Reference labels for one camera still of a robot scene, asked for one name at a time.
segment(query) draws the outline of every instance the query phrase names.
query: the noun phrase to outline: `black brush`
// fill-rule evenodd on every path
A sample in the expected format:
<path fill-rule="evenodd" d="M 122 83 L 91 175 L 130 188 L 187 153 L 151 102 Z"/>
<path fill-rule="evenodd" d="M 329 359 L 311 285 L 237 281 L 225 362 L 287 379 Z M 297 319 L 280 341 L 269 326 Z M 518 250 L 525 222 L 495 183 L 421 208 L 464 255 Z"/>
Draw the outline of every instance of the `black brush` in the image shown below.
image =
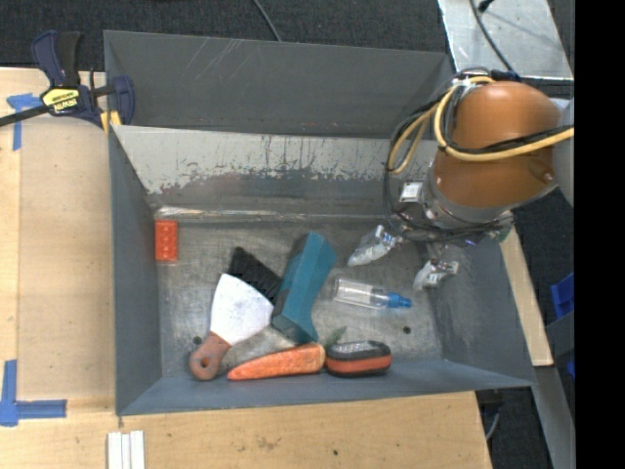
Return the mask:
<path fill-rule="evenodd" d="M 234 249 L 228 274 L 253 286 L 265 295 L 272 304 L 275 304 L 275 297 L 280 290 L 282 278 L 244 248 L 237 246 Z"/>

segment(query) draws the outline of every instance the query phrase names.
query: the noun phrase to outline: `dark floor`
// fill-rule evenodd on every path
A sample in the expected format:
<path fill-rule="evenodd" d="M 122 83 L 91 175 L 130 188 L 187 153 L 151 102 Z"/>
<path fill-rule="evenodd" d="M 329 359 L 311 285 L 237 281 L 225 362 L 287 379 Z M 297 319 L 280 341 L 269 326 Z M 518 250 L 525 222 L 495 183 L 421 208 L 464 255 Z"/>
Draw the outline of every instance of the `dark floor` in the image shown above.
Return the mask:
<path fill-rule="evenodd" d="M 437 0 L 259 0 L 283 41 L 447 52 Z M 574 71 L 575 0 L 548 0 Z M 32 39 L 47 29 L 85 37 L 78 65 L 104 69 L 104 29 L 273 40 L 252 0 L 0 0 L 0 65 L 31 66 Z M 570 86 L 540 86 L 569 99 Z M 546 324 L 550 287 L 573 271 L 573 213 L 558 191 L 516 211 L 517 228 Z M 574 383 L 562 370 L 574 415 Z M 492 439 L 495 469 L 548 469 L 529 390 L 505 391 Z"/>

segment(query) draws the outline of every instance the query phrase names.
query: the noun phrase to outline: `blue bin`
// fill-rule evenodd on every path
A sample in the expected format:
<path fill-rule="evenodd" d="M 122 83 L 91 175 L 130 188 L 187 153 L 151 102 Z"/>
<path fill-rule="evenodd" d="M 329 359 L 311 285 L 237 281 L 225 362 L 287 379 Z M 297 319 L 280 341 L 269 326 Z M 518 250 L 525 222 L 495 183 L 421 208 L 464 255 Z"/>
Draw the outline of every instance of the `blue bin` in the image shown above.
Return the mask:
<path fill-rule="evenodd" d="M 556 317 L 558 320 L 575 309 L 575 284 L 574 273 L 568 275 L 565 279 L 551 286 L 551 294 L 556 309 Z M 575 380 L 575 357 L 566 364 L 568 373 Z"/>

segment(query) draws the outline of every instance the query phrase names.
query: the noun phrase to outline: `gray bin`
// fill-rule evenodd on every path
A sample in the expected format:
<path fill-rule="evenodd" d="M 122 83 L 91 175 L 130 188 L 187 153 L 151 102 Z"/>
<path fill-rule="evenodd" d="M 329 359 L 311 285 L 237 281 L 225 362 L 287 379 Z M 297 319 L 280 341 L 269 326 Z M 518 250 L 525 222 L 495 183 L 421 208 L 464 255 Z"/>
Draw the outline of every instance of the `gray bin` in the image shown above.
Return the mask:
<path fill-rule="evenodd" d="M 360 238 L 384 224 L 389 137 L 448 80 L 442 54 L 144 33 L 105 34 L 106 72 L 128 74 L 137 115 L 109 137 L 118 414 L 298 405 L 528 386 L 533 368 L 499 245 L 449 247 L 458 275 L 412 292 L 428 259 L 410 243 L 348 268 Z M 407 169 L 422 178 L 423 141 Z M 399 181 L 393 182 L 393 189 Z M 155 218 L 179 221 L 179 259 L 154 261 Z M 282 274 L 294 241 L 315 231 L 337 253 L 328 277 L 367 279 L 410 295 L 409 309 L 333 301 L 312 319 L 325 343 L 381 340 L 383 376 L 195 380 L 194 337 L 210 326 L 217 280 L 242 246 Z M 292 345 L 267 328 L 227 354 L 222 371 Z"/>

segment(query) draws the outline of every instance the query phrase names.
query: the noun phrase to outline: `bin floor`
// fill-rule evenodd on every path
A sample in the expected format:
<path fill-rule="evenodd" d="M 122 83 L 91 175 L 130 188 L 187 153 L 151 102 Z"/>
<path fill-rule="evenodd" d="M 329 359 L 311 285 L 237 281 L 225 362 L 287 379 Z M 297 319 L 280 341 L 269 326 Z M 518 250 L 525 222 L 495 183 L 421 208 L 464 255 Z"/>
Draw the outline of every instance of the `bin floor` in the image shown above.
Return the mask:
<path fill-rule="evenodd" d="M 425 251 L 407 243 L 367 266 L 346 265 L 362 236 L 377 224 L 371 218 L 343 217 L 179 221 L 179 260 L 158 266 L 163 375 L 189 374 L 188 355 L 196 346 L 194 341 L 203 339 L 209 331 L 215 287 L 220 275 L 227 271 L 235 247 L 243 247 L 282 276 L 294 242 L 311 231 L 323 235 L 337 254 L 334 268 L 312 308 L 319 343 L 372 339 L 388 344 L 395 360 L 440 359 L 442 352 L 430 297 L 412 292 L 412 281 L 427 258 Z M 375 310 L 336 302 L 331 298 L 331 286 L 338 274 L 380 284 L 410 297 L 412 307 Z M 233 346 L 220 373 L 293 345 L 268 327 Z"/>

